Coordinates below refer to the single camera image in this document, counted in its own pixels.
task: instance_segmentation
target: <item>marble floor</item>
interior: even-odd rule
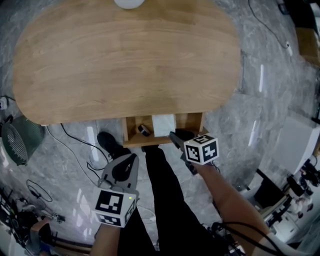
[[[26,24],[50,5],[60,0],[4,0],[0,7],[0,92],[13,97],[13,54],[15,44]],[[291,111],[306,117],[315,114],[317,102],[318,69],[305,62],[298,51],[295,26],[289,16],[282,15],[273,0],[251,0],[260,17],[277,34],[284,44],[290,43],[293,56],[283,49],[271,34],[252,15],[247,0],[214,0],[233,20],[241,47],[242,71],[237,89],[226,105],[206,114],[205,127],[219,139],[220,158],[216,165],[222,175],[238,190],[249,185],[257,168],[265,172],[278,186],[287,175],[272,160],[272,153],[284,120]],[[263,86],[260,85],[263,65]],[[11,101],[9,109],[0,113],[1,118],[20,115]],[[68,138],[60,125],[50,125],[49,130],[70,147],[79,158],[90,179],[97,177],[87,170],[86,161],[96,168],[104,162],[99,153],[89,146]],[[65,124],[66,130],[96,145],[99,131],[107,131],[122,143],[122,125],[119,119],[95,120]],[[32,197],[26,187],[31,179],[43,186],[53,198],[47,210],[65,216],[64,225],[51,223],[64,239],[93,243],[98,224],[92,220],[92,183],[79,168],[74,155],[46,133],[43,144],[36,150],[27,166],[16,166],[5,155],[1,143],[0,182],[6,191],[13,189],[14,196],[25,197],[30,202],[41,203]],[[191,176],[179,160],[180,152],[172,145],[162,145],[168,162],[177,175],[185,201],[201,223],[211,225],[218,214],[211,204],[211,197],[203,180]],[[151,183],[146,170],[144,153],[133,148],[139,156],[137,189],[140,192],[138,209],[153,242],[157,241],[156,224],[150,221],[154,204]]]

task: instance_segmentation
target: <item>wooden table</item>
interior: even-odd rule
[[[65,0],[19,38],[13,92],[42,125],[182,114],[188,126],[230,98],[240,67],[236,30],[209,0]]]

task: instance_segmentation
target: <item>forearm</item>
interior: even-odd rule
[[[96,235],[90,255],[117,256],[120,230],[119,227],[102,224]]]
[[[258,211],[228,184],[216,169],[209,165],[196,165],[198,173],[203,177],[212,198],[224,222],[241,222],[252,225],[265,235],[270,231]],[[230,225],[231,228],[259,242],[263,236],[256,231],[241,225]],[[254,246],[240,237],[235,239],[243,246],[246,253],[251,255]]]

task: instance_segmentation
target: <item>white lamp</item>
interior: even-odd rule
[[[139,7],[145,0],[114,0],[117,6],[122,9],[134,9]]]

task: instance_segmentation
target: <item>black pants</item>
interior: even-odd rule
[[[145,157],[154,195],[160,253],[162,255],[177,252],[221,255],[214,238],[199,223],[195,214],[185,203],[179,181],[168,164],[164,152],[155,147],[147,151]],[[126,227],[121,230],[118,246],[118,255],[132,253],[136,253],[134,255],[155,254],[137,209]]]

